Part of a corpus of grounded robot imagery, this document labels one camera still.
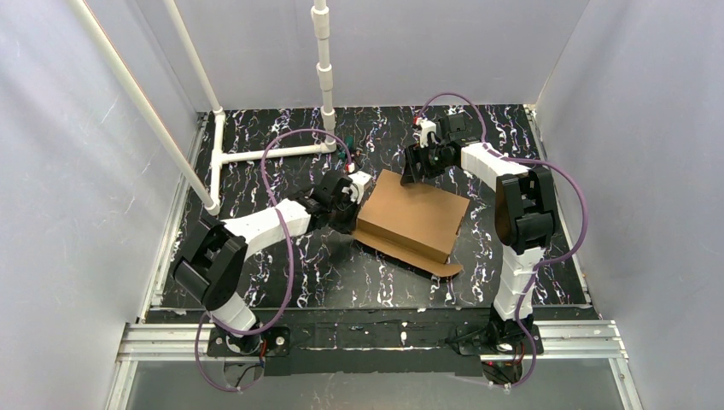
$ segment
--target cardboard flap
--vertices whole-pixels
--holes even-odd
[[[427,184],[402,186],[400,179],[388,170],[380,173],[353,237],[439,277],[460,272],[462,266],[445,262],[470,200]]]
[[[385,255],[390,255],[395,259],[399,259],[405,263],[409,263],[414,267],[430,272],[437,277],[446,278],[448,276],[455,275],[463,270],[462,265],[458,264],[445,264],[430,259],[424,256],[418,255],[409,249],[403,248],[397,244],[391,243],[385,239],[371,235],[365,231],[354,231],[352,237],[367,246],[379,250]]]

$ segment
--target purple cable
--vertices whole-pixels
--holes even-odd
[[[286,137],[299,134],[301,132],[319,132],[320,134],[324,134],[328,137],[334,138],[343,148],[345,153],[347,154],[347,163],[352,163],[352,155],[349,152],[349,148],[347,145],[342,141],[339,137],[332,134],[331,132],[323,131],[323,130],[314,130],[312,128],[303,128],[300,130],[293,130],[290,132],[285,132],[284,134],[274,138],[264,149],[264,154],[261,156],[261,180],[264,182],[264,186],[266,188],[266,193],[269,195],[269,199],[271,200],[271,204],[276,207],[278,205],[277,198],[274,197],[274,191],[272,190],[271,186],[269,185],[269,179],[266,175],[266,155],[269,154],[269,151],[272,149],[272,147],[281,141],[282,139],[285,139]],[[240,331],[238,329],[234,329],[232,327],[229,327],[228,325],[221,323],[221,322],[214,322],[216,325],[218,325],[220,328],[224,329],[225,331],[230,331],[231,333],[234,333],[236,335],[242,335],[242,336],[252,336],[252,335],[258,335],[263,331],[267,331],[274,324],[277,323],[279,318],[282,317],[282,314],[284,313],[284,309],[287,308],[287,305],[289,305],[289,301],[292,298],[292,287],[294,285],[294,250],[292,249],[292,238],[289,234],[289,228],[287,227],[287,223],[284,221],[284,217],[282,216],[282,213],[279,212],[278,209],[274,209],[277,211],[277,217],[279,218],[279,223],[282,226],[282,231],[284,231],[284,239],[286,239],[287,243],[287,254],[289,256],[289,278],[287,279],[287,292],[284,294],[284,299],[282,301],[282,306],[279,307],[279,310],[277,311],[277,314],[274,315],[269,322],[264,324],[258,329],[253,329],[251,331]]]
[[[328,137],[334,138],[343,148],[345,153],[347,154],[347,164],[352,163],[352,155],[349,152],[349,148],[347,145],[342,141],[339,137],[332,134],[331,132],[327,132],[324,130],[315,130],[312,128],[303,128],[300,130],[293,130],[290,132],[285,132],[282,135],[279,135],[278,137],[274,138],[264,149],[264,154],[261,156],[261,180],[264,182],[264,186],[266,187],[266,194],[269,195],[269,199],[271,200],[271,204],[276,207],[278,205],[277,198],[274,197],[274,191],[272,190],[272,187],[269,185],[269,179],[266,175],[266,155],[269,154],[269,151],[272,149],[272,147],[281,141],[282,139],[289,137],[291,135],[295,135],[301,132],[319,132],[320,134],[324,134]],[[284,221],[284,217],[282,216],[282,213],[279,212],[278,209],[274,209],[277,211],[277,217],[279,218],[279,224],[282,226],[282,231],[284,231],[284,239],[287,243],[287,255],[289,258],[289,277],[287,278],[287,292],[284,295],[284,299],[282,301],[282,306],[279,307],[279,310],[277,311],[277,314],[274,315],[273,318],[269,322],[267,322],[265,325],[261,326],[258,329],[254,329],[252,331],[240,331],[238,329],[231,328],[227,326],[224,323],[221,322],[214,322],[218,327],[224,329],[225,331],[229,331],[231,333],[237,334],[237,335],[243,335],[243,336],[251,336],[251,335],[258,335],[259,333],[268,330],[274,324],[277,323],[277,321],[282,317],[282,314],[284,313],[284,310],[287,308],[287,305],[289,305],[289,301],[292,297],[292,287],[294,285],[294,250],[292,249],[292,237],[289,234],[289,227],[287,226],[287,223]],[[216,384],[203,370],[203,367],[201,367],[201,360],[199,359],[199,337],[201,337],[201,327],[203,326],[203,320],[207,317],[207,315],[211,316],[210,313],[204,312],[201,316],[201,320],[199,321],[199,328],[196,330],[196,339],[194,341],[194,359],[196,360],[196,366],[199,368],[199,372],[204,377],[204,379],[207,381],[207,383],[211,384],[212,387],[215,389],[226,391],[233,393],[235,391],[239,390],[246,390],[249,387],[252,387],[256,384],[261,378],[254,380],[252,383],[243,386],[241,388],[230,388],[230,387],[224,387],[219,384]]]
[[[571,177],[570,174],[566,173],[563,169],[559,168],[558,166],[553,165],[550,162],[543,161],[543,160],[532,160],[532,159],[526,159],[526,158],[510,158],[510,157],[504,157],[503,159],[504,159],[504,161],[517,162],[519,164],[542,165],[542,166],[549,167],[552,170],[555,170],[556,172],[560,173],[561,176],[564,177],[570,183],[570,186],[573,187],[573,190],[575,190],[575,193],[578,196],[578,200],[581,202],[581,214],[582,214],[581,234],[578,236],[578,240],[575,241],[575,245],[573,245],[573,248],[571,248],[564,255],[559,256],[558,258],[540,261],[537,264],[535,264],[535,266],[533,266],[534,274],[530,275],[530,280],[525,285],[525,288],[523,288],[523,294],[526,295],[528,293],[528,291],[530,290],[530,288],[532,288],[533,284],[535,283],[535,277],[538,274],[538,269],[540,269],[541,267],[543,267],[545,265],[551,265],[553,263],[558,263],[558,262],[567,260],[568,258],[573,256],[573,254],[581,247],[581,245],[583,244],[583,239],[586,237],[586,233],[588,232],[588,204],[586,202],[586,197],[583,195],[583,191],[582,191],[581,187],[573,180],[573,177]],[[535,369],[535,362],[538,359],[538,351],[535,348],[535,340],[533,339],[533,336],[530,334],[528,329],[526,329],[526,327],[523,325],[523,323],[520,320],[520,311],[521,311],[521,307],[523,306],[523,299],[524,299],[524,296],[521,296],[518,299],[518,303],[516,305],[516,313],[515,313],[516,323],[521,328],[523,333],[525,333],[525,337],[528,338],[528,341],[530,342],[530,346],[533,349],[533,355],[532,355],[531,361],[530,361],[530,368],[528,369],[528,371],[525,373],[525,375],[520,380],[518,380],[517,382],[515,382],[514,384],[511,385],[512,387],[517,387],[517,386],[525,383],[525,381],[528,380],[528,378],[530,378],[530,375],[533,374],[533,370]]]
[[[214,387],[217,390],[225,391],[227,393],[234,393],[235,391],[244,391],[255,384],[257,384],[261,378],[264,376],[264,373],[261,373],[261,376],[257,379],[255,379],[253,382],[247,384],[246,386],[241,387],[224,387],[221,384],[217,384],[214,382],[203,370],[203,366],[201,365],[201,358],[199,358],[199,338],[201,337],[201,328],[203,327],[204,319],[208,317],[208,314],[206,312],[201,314],[201,320],[199,320],[199,327],[196,329],[196,339],[194,339],[194,360],[196,361],[196,367],[199,369],[199,373],[204,377],[204,380],[208,384],[211,384],[212,387]]]
[[[581,202],[581,213],[582,213],[581,234],[578,236],[578,240],[575,242],[575,245],[573,246],[573,248],[571,248],[571,250],[568,251],[566,254],[559,256],[558,258],[540,261],[537,264],[535,264],[535,266],[533,266],[534,274],[530,276],[530,280],[525,285],[525,288],[523,288],[523,294],[526,295],[530,291],[530,288],[532,288],[533,284],[535,283],[535,278],[538,274],[538,269],[540,269],[541,267],[543,267],[545,265],[551,265],[553,263],[558,263],[558,262],[567,260],[568,258],[573,256],[573,254],[583,244],[583,239],[586,237],[586,232],[588,231],[588,204],[586,202],[586,197],[583,195],[583,191],[581,190],[581,187],[573,180],[573,177],[571,177],[570,174],[566,173],[563,169],[551,164],[550,162],[543,161],[543,160],[532,160],[532,159],[526,159],[526,158],[510,158],[507,156],[503,156],[497,150],[490,147],[489,144],[486,144],[485,137],[487,134],[487,129],[485,127],[485,120],[482,118],[482,114],[480,113],[480,110],[477,108],[477,106],[475,104],[473,104],[470,101],[470,99],[468,99],[467,97],[461,96],[460,94],[455,93],[455,92],[441,92],[440,94],[432,96],[423,105],[423,107],[417,112],[416,118],[422,117],[425,110],[430,105],[430,103],[432,103],[433,100],[435,100],[437,97],[442,97],[442,96],[454,96],[454,97],[460,98],[462,100],[465,100],[465,102],[468,103],[475,110],[475,112],[477,114],[477,118],[480,121],[480,124],[482,126],[482,135],[480,138],[481,142],[483,142],[485,144],[485,147],[490,154],[492,154],[498,158],[502,157],[502,159],[504,161],[517,162],[519,164],[542,165],[542,166],[549,167],[552,170],[555,170],[556,172],[560,173],[561,176],[563,176],[570,183],[570,185],[575,190],[576,195],[578,196],[578,200]],[[530,375],[533,374],[533,370],[535,369],[535,363],[538,359],[538,351],[535,349],[535,340],[533,339],[533,336],[530,334],[528,329],[526,329],[526,327],[523,325],[522,321],[520,320],[520,311],[521,311],[521,307],[523,306],[524,298],[525,298],[525,296],[521,296],[520,298],[518,298],[518,303],[516,305],[516,311],[515,311],[515,318],[516,318],[516,323],[521,328],[523,333],[525,333],[526,338],[530,342],[530,345],[532,346],[532,349],[533,349],[533,352],[532,352],[533,354],[531,357],[530,368],[528,369],[528,371],[525,373],[525,375],[520,380],[518,380],[517,382],[515,382],[514,384],[511,385],[512,387],[517,387],[517,386],[525,383],[526,380],[528,380],[528,378],[530,378]],[[464,378],[461,378],[461,380],[464,380],[465,382],[469,382],[469,383],[479,384],[478,382],[475,382],[473,380],[468,380],[468,379],[464,379]]]
[[[468,103],[468,105],[470,105],[473,108],[473,110],[475,110],[475,112],[477,114],[477,119],[480,121],[480,126],[482,127],[482,134],[480,136],[480,141],[482,143],[484,143],[485,136],[488,134],[488,129],[485,127],[485,120],[482,118],[482,114],[480,114],[480,110],[467,97],[461,96],[460,94],[458,94],[456,92],[441,92],[440,94],[432,96],[432,98],[430,98],[423,105],[423,107],[417,112],[417,115],[415,115],[415,118],[421,118],[423,116],[423,114],[425,113],[425,110],[428,109],[428,106],[430,105],[430,103],[432,103],[437,97],[442,97],[442,96],[453,96],[453,97],[460,98],[461,100],[464,100],[466,103]]]

